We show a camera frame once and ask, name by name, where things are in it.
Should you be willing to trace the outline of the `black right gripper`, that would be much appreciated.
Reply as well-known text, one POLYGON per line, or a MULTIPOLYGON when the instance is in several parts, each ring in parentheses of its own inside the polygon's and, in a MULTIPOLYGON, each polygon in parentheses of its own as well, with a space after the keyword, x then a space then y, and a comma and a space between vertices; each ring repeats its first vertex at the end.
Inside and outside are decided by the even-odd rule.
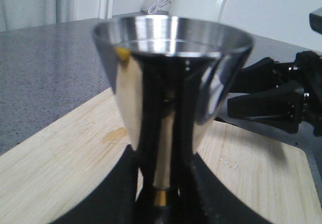
POLYGON ((293 62, 275 63, 265 57, 238 72, 230 92, 253 94, 229 98, 228 116, 287 133, 297 133, 305 121, 321 136, 321 56, 303 51, 293 62))

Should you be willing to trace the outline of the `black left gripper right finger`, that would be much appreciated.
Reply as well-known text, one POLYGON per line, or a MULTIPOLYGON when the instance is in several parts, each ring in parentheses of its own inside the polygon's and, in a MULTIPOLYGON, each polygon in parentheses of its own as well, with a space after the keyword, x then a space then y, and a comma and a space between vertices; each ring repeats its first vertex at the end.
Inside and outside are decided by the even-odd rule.
POLYGON ((198 154, 179 185, 180 223, 270 223, 238 199, 198 154))

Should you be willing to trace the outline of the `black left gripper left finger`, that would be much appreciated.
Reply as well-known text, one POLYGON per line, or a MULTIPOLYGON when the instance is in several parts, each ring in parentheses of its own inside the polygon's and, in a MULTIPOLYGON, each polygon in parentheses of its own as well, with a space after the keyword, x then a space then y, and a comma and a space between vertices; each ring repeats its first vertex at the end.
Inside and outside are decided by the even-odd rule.
POLYGON ((104 180, 54 223, 132 223, 137 179, 134 151, 127 145, 104 180))

